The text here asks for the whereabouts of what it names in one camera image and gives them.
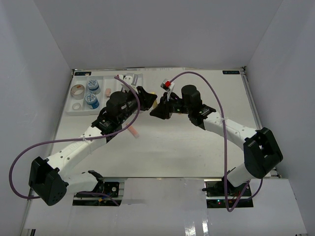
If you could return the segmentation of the yellow highlighter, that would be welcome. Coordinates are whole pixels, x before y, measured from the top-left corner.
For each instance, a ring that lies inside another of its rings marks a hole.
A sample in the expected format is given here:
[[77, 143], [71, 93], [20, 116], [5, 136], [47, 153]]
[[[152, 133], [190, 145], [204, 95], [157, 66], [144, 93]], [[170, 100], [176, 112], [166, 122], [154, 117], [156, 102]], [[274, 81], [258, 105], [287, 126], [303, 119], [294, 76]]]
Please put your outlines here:
[[157, 103], [157, 100], [155, 100], [152, 104], [152, 109], [155, 109], [157, 107], [158, 103]]

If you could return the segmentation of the pink orange highlighter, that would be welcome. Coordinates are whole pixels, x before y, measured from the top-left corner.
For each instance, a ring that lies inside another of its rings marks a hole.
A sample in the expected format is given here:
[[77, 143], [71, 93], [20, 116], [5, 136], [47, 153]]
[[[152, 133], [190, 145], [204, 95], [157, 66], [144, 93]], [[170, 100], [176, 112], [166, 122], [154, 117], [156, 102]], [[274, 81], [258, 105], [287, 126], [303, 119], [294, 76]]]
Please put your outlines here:
[[128, 125], [127, 129], [135, 138], [139, 137], [139, 133], [136, 131], [136, 129], [132, 125]]

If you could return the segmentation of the blue slime jar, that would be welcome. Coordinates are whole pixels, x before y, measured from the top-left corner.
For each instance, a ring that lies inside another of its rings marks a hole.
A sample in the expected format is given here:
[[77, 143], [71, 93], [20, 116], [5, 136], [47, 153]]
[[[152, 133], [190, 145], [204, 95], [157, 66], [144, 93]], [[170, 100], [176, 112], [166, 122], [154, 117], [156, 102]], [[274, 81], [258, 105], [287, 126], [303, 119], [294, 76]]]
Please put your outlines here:
[[99, 94], [100, 93], [100, 86], [96, 79], [90, 79], [87, 81], [87, 88], [89, 93], [92, 94]]
[[84, 97], [84, 100], [90, 109], [96, 109], [99, 107], [99, 101], [97, 99], [97, 96], [93, 93], [87, 94]]

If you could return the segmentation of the small clear tape roll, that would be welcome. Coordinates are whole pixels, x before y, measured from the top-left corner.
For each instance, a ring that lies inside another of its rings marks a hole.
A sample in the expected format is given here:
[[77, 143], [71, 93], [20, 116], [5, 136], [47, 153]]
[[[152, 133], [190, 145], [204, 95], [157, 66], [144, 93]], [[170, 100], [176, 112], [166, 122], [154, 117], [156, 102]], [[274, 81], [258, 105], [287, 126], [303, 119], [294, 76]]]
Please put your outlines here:
[[73, 109], [74, 111], [79, 111], [79, 110], [82, 109], [82, 106], [81, 106], [80, 103], [74, 103], [74, 104], [72, 105], [72, 109]]

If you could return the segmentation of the large clear tape roll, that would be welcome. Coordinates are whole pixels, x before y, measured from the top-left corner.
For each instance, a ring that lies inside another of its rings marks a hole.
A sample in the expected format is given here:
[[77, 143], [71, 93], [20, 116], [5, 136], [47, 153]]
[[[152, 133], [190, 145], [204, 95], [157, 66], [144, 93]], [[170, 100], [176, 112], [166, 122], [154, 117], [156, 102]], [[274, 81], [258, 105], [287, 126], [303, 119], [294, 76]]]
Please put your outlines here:
[[74, 85], [70, 89], [70, 95], [75, 100], [83, 99], [84, 98], [84, 94], [85, 94], [85, 87], [83, 85], [81, 85], [81, 84]]

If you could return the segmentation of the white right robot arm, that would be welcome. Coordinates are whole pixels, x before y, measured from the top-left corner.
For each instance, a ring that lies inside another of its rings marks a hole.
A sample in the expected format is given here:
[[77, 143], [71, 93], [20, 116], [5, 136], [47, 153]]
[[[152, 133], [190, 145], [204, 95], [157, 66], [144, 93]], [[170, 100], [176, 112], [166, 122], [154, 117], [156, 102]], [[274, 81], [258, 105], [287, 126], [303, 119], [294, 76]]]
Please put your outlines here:
[[173, 92], [165, 92], [150, 115], [170, 119], [172, 114], [186, 114], [193, 125], [222, 136], [244, 152], [244, 162], [226, 174], [222, 184], [226, 195], [234, 196], [240, 185], [253, 178], [264, 178], [283, 160], [278, 143], [268, 128], [258, 130], [224, 119], [214, 108], [203, 104], [200, 92], [193, 85], [182, 87], [181, 94], [179, 97]]

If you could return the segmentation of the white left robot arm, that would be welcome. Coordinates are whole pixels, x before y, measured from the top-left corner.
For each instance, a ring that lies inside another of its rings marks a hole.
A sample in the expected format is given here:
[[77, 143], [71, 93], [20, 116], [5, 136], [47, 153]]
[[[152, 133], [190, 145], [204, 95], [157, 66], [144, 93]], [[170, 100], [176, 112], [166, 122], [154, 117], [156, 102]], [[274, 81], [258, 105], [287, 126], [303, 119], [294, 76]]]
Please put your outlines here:
[[123, 128], [123, 123], [135, 111], [149, 110], [157, 95], [141, 86], [137, 93], [117, 91], [111, 94], [97, 119], [80, 136], [58, 153], [46, 159], [36, 158], [31, 163], [29, 185], [48, 205], [58, 203], [66, 194], [85, 192], [99, 196], [104, 193], [102, 175], [86, 171], [70, 176], [70, 171], [94, 150], [107, 144]]

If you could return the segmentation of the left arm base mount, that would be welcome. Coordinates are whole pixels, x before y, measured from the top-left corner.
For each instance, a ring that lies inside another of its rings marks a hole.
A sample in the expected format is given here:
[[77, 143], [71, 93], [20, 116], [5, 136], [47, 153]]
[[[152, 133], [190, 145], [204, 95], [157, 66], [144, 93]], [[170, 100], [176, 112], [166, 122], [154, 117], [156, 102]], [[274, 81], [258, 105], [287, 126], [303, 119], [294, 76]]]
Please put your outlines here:
[[75, 194], [75, 197], [105, 197], [102, 194], [106, 194], [112, 198], [119, 196], [119, 188], [120, 183], [118, 181], [106, 181], [105, 178], [99, 174], [98, 172], [94, 170], [90, 170], [87, 172], [84, 172], [82, 174], [89, 174], [93, 176], [97, 180], [97, 184], [91, 191], [87, 190], [80, 190], [79, 193]]

